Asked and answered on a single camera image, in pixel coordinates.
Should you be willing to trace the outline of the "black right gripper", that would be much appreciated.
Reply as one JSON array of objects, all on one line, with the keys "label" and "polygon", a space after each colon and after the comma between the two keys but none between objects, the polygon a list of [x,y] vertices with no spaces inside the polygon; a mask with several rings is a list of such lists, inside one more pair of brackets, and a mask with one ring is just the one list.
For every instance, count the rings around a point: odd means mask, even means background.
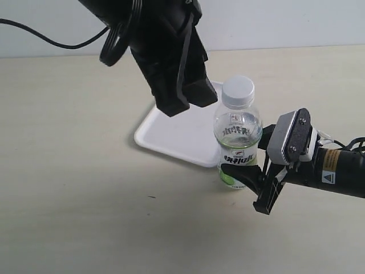
[{"label": "black right gripper", "polygon": [[[262,129],[261,140],[258,143],[260,150],[267,150],[275,126],[276,124],[271,124]],[[313,158],[310,162],[294,162],[289,166],[283,166],[272,163],[266,154],[263,172],[258,165],[222,164],[221,180],[234,190],[247,187],[253,191],[258,195],[253,203],[254,209],[269,215],[286,183],[304,187],[316,186],[315,164],[316,160]]]}]

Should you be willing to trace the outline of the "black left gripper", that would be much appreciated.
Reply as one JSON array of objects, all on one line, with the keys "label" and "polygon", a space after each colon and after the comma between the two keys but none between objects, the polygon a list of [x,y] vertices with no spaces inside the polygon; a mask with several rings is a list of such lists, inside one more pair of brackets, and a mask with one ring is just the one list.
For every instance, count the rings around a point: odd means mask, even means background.
[{"label": "black left gripper", "polygon": [[199,1],[132,1],[137,17],[129,46],[157,108],[168,117],[218,101],[196,26]]}]

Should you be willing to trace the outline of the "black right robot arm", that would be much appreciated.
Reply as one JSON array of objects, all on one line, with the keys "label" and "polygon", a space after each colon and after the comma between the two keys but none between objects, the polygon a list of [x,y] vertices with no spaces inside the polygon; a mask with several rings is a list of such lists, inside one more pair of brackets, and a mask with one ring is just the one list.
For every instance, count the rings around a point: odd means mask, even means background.
[{"label": "black right robot arm", "polygon": [[255,194],[257,212],[270,214],[286,183],[364,197],[364,138],[339,149],[324,148],[313,127],[276,124],[264,129],[259,148],[266,151],[264,168],[223,164],[223,172]]}]

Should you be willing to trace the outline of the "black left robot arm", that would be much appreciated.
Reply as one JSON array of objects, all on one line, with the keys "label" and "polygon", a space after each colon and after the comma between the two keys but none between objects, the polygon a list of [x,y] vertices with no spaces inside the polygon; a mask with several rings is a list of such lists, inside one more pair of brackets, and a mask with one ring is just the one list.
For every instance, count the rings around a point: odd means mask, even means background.
[{"label": "black left robot arm", "polygon": [[156,107],[172,117],[218,100],[209,80],[207,52],[197,33],[198,1],[82,1],[108,28],[99,59],[115,65],[130,49]]}]

